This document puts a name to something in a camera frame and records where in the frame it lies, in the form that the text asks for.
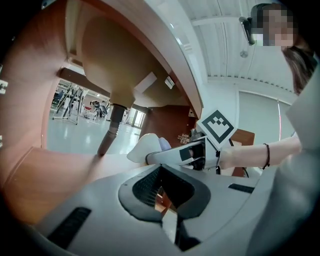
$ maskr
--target ceiling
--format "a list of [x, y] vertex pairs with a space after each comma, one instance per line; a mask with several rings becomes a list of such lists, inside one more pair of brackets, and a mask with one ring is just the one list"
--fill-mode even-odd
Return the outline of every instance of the ceiling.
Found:
[[250, 46], [239, 17], [271, 0], [146, 0], [167, 23], [202, 85], [239, 85], [239, 91], [291, 104], [293, 79], [276, 46]]
[[250, 46], [239, 17], [267, 0], [179, 0], [198, 38], [208, 77], [255, 80], [293, 90], [292, 75], [279, 47]]

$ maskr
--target floor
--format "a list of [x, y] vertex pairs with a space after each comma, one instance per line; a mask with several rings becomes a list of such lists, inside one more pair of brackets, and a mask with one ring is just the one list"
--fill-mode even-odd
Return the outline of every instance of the floor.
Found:
[[[110, 122], [86, 119], [79, 116], [79, 123], [52, 119], [54, 111], [50, 111], [47, 148], [52, 151], [75, 154], [96, 154], [99, 145], [109, 129]], [[141, 130], [121, 124], [118, 135], [107, 151], [107, 154], [127, 154], [139, 140]]]

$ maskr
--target black vent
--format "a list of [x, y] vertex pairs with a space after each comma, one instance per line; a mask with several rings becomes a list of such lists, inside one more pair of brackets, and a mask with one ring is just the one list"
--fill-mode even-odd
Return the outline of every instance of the black vent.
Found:
[[57, 246], [67, 249], [91, 210], [84, 207], [74, 209], [69, 216], [47, 237]]
[[160, 168], [134, 184], [132, 192], [137, 199], [147, 206], [155, 207], [156, 197], [161, 187]]
[[132, 192], [147, 206], [155, 207], [157, 193], [161, 187], [176, 208], [188, 201], [195, 192], [190, 183], [165, 168], [159, 168], [139, 180], [134, 184]]
[[229, 185], [228, 188], [233, 189], [233, 190], [238, 190], [238, 191], [246, 192], [246, 193], [249, 193], [249, 194], [251, 194], [251, 193], [254, 191], [254, 189], [255, 189], [255, 188], [252, 187], [252, 186], [244, 186], [244, 185], [235, 184], [235, 183]]

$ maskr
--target wooden table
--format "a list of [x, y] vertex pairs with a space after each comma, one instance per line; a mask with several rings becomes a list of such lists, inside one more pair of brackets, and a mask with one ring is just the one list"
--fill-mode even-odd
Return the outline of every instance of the wooden table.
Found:
[[126, 154], [99, 157], [32, 148], [2, 192], [16, 218], [32, 225], [85, 184], [141, 166]]

